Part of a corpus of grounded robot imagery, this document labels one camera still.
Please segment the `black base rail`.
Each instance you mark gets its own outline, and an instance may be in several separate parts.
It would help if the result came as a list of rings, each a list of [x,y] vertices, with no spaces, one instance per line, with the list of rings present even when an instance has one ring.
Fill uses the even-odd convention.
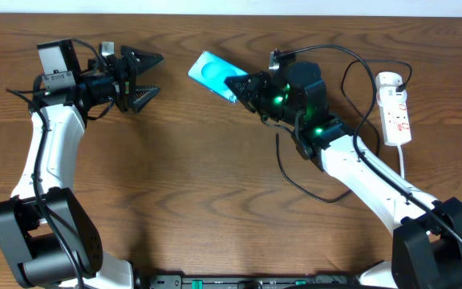
[[[155,275],[136,277],[134,288],[139,289],[276,289],[304,285],[359,285],[348,275],[318,274],[309,276],[181,276]]]

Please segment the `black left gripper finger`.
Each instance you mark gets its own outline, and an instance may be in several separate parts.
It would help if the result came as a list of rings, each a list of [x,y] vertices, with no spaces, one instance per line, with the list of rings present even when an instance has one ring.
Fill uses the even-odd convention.
[[[160,88],[157,86],[137,86],[130,96],[130,108],[134,113],[140,113],[144,107],[158,94]]]
[[[142,51],[130,46],[122,46],[120,52],[126,68],[136,75],[141,75],[164,60],[164,56],[159,53]]]

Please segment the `white USB charger plug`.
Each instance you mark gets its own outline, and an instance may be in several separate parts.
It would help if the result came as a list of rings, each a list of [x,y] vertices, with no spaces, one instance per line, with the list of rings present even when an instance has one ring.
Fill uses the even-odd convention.
[[[397,88],[402,84],[402,76],[392,71],[382,71],[375,77],[375,85],[378,90],[385,86]]]

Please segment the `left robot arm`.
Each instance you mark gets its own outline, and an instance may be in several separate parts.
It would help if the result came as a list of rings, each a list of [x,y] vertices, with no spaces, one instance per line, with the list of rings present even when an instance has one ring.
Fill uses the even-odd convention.
[[[18,184],[0,202],[0,249],[24,288],[143,288],[132,263],[103,250],[73,192],[75,162],[90,110],[140,112],[160,89],[140,86],[137,78],[163,58],[104,42],[81,68],[77,44],[77,39],[39,44],[43,73],[32,89],[18,92],[33,134]]]

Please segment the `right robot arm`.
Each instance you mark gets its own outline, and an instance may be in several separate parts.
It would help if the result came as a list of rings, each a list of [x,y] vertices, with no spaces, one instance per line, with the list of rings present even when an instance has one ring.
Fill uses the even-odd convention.
[[[390,232],[391,260],[360,273],[358,286],[462,288],[462,202],[439,201],[410,184],[331,114],[317,64],[230,76],[225,85],[263,120],[291,125],[299,154],[341,181]]]

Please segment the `white power strip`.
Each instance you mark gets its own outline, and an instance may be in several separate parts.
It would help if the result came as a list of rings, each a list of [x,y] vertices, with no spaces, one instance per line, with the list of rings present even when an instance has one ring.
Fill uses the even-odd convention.
[[[411,141],[411,129],[407,113],[407,93],[397,92],[397,87],[383,86],[377,92],[377,103],[387,146],[404,145]]]

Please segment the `turquoise screen smartphone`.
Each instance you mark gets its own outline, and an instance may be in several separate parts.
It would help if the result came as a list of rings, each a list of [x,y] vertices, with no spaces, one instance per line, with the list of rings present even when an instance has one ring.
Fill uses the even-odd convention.
[[[238,99],[225,84],[225,79],[242,75],[247,75],[247,72],[209,51],[203,51],[188,70],[190,78],[230,103],[236,103]]]

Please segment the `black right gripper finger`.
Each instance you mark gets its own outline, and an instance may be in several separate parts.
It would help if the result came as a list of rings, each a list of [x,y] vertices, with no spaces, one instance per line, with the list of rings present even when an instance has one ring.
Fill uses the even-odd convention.
[[[254,75],[229,76],[225,79],[225,85],[232,92],[253,91],[256,89],[259,78]]]
[[[236,96],[237,100],[243,105],[252,105],[255,97],[255,89],[248,87],[234,86],[230,91]]]

